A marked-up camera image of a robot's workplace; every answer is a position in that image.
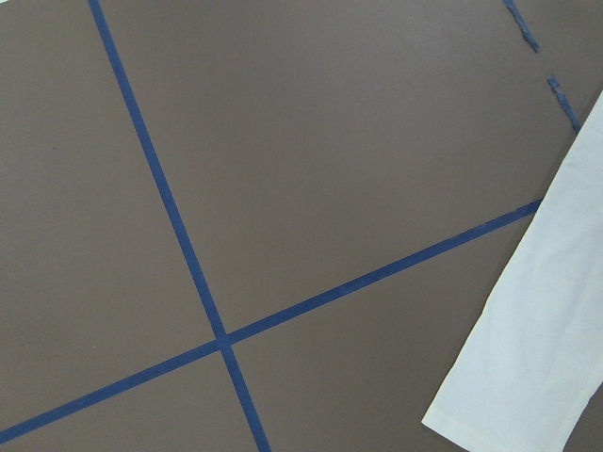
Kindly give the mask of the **cream long-sleeve cat shirt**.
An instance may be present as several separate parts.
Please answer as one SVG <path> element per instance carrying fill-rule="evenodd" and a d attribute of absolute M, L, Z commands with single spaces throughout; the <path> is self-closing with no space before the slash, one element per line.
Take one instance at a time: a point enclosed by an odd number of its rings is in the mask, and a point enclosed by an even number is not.
<path fill-rule="evenodd" d="M 561 451 L 601 382 L 595 104 L 422 422 L 468 451 Z"/>

